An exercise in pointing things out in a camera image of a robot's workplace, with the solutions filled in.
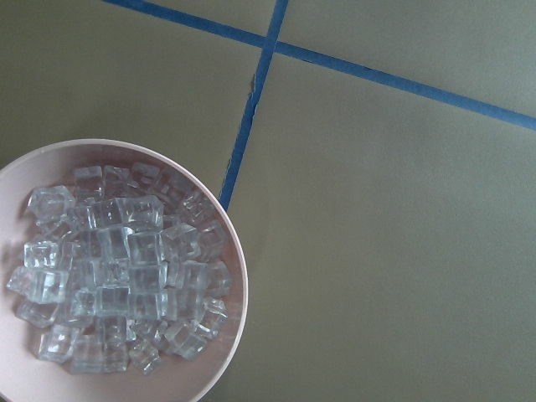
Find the pile of clear ice cubes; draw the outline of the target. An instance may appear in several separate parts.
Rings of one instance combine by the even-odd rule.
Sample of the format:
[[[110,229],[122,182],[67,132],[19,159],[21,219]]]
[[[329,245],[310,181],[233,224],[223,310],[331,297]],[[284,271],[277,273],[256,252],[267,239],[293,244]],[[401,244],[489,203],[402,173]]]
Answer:
[[[35,188],[38,233],[8,279],[15,314],[40,331],[38,359],[73,374],[151,373],[216,339],[232,277],[214,203],[171,168],[79,167],[70,186]]]

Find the pink bowl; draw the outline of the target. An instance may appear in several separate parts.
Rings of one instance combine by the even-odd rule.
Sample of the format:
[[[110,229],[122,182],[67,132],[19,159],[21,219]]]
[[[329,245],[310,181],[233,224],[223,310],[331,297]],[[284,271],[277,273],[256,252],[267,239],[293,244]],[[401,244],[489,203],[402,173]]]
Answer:
[[[69,183],[74,168],[91,165],[128,167],[134,162],[169,167],[188,178],[208,198],[217,198],[190,171],[158,152],[128,142],[81,139],[31,151],[1,171],[1,282],[20,263],[23,243],[34,235],[25,213],[37,187]],[[148,375],[130,367],[116,374],[70,374],[65,366],[35,358],[39,331],[17,319],[16,293],[1,289],[1,396],[7,401],[198,401],[218,382],[235,355],[248,308],[248,274],[240,240],[229,216],[215,206],[229,236],[223,260],[233,276],[225,300],[229,318],[218,337],[192,362],[165,357]]]

